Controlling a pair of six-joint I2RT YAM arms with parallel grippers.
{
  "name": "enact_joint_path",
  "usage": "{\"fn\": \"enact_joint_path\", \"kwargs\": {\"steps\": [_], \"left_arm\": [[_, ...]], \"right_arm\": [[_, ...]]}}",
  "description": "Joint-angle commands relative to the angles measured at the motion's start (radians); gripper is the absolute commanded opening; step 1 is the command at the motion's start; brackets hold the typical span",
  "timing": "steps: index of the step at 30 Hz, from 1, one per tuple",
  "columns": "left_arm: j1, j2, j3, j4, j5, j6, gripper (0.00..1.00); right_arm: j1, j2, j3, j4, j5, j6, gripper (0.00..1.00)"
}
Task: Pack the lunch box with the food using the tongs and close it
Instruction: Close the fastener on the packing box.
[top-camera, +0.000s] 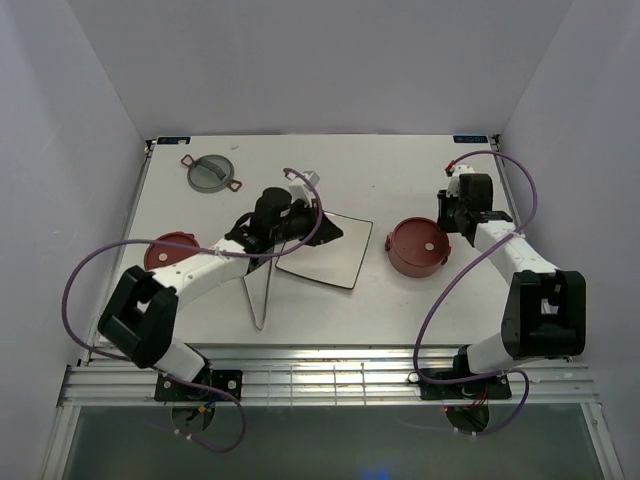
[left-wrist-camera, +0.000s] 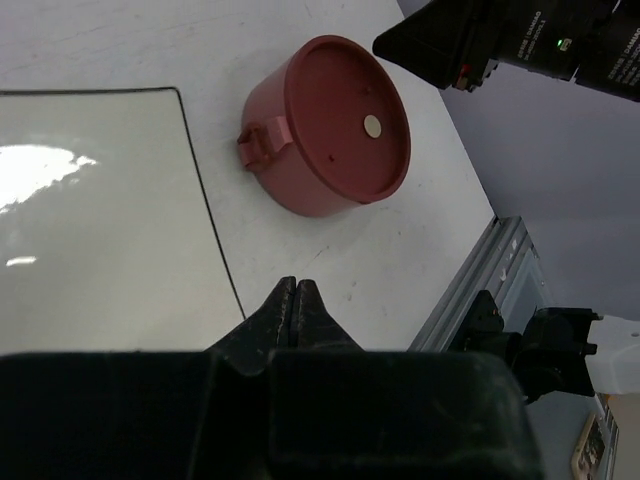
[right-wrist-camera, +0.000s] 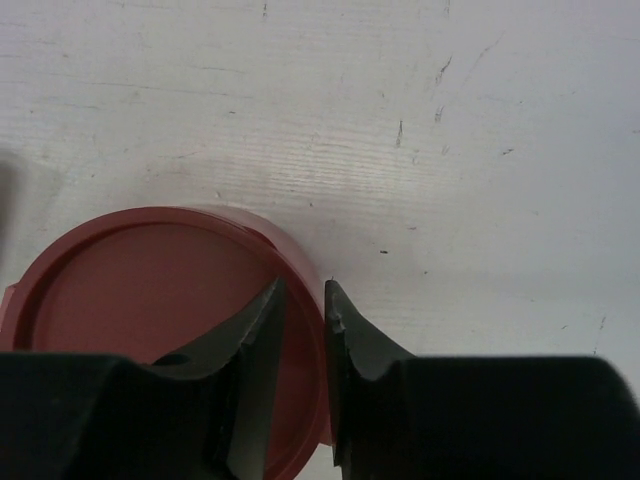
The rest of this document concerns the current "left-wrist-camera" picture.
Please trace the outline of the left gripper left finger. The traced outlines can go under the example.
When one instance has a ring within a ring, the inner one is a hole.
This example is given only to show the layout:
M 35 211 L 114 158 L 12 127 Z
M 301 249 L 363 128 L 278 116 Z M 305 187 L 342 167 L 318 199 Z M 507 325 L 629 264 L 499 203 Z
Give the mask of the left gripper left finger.
M 290 345 L 296 281 L 213 346 L 1 360 L 5 479 L 266 479 L 270 353 Z

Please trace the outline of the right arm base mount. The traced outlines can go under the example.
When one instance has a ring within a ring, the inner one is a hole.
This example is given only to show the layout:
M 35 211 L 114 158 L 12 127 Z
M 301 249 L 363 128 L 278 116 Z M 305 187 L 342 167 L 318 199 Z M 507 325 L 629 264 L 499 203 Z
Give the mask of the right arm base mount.
M 539 309 L 523 332 L 509 332 L 493 296 L 481 290 L 449 349 L 501 358 L 529 403 L 552 392 L 639 392 L 639 323 L 591 309 Z

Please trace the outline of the dark red lid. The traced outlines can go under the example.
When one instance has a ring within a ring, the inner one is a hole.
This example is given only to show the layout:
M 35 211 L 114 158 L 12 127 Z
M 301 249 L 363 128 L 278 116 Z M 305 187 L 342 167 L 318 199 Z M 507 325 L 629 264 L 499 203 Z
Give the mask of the dark red lid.
M 363 47 L 336 35 L 305 43 L 286 68 L 284 105 L 304 163 L 332 192 L 369 204 L 399 188 L 411 154 L 406 111 Z

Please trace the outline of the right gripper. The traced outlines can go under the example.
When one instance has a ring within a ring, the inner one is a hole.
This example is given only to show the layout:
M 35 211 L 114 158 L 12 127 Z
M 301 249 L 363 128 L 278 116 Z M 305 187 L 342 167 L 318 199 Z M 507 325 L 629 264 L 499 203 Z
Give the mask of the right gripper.
M 434 87 L 472 92 L 497 68 L 504 1 L 434 0 L 375 38 L 375 56 Z

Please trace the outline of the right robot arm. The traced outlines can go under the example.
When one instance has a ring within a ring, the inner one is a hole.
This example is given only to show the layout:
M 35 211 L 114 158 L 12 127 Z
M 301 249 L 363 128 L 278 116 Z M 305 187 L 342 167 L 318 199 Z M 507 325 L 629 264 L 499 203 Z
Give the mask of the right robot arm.
M 379 35 L 372 51 L 439 89 L 472 92 L 509 64 L 639 99 L 636 1 L 430 1 Z

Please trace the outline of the white square plate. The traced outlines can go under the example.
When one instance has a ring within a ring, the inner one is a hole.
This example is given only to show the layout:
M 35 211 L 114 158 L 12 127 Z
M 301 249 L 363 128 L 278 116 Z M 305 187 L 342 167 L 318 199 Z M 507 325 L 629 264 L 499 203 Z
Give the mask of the white square plate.
M 1 351 L 196 350 L 244 316 L 173 88 L 1 97 Z

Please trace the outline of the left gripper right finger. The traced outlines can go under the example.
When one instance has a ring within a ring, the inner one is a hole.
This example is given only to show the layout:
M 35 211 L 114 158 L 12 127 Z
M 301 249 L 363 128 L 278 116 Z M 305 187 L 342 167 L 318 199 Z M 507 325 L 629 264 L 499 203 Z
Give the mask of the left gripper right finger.
M 274 350 L 267 465 L 276 479 L 541 479 L 521 389 L 484 353 Z

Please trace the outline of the pink bowl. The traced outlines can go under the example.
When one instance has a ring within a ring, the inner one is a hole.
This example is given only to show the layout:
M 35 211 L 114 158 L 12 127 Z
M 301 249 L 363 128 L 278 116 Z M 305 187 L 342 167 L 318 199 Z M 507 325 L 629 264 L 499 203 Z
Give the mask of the pink bowl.
M 295 133 L 288 112 L 293 93 L 291 72 L 298 71 L 301 51 L 262 80 L 244 104 L 237 149 L 243 168 L 282 207 L 305 217 L 327 217 L 361 204 L 328 186 L 309 165 L 311 151 Z

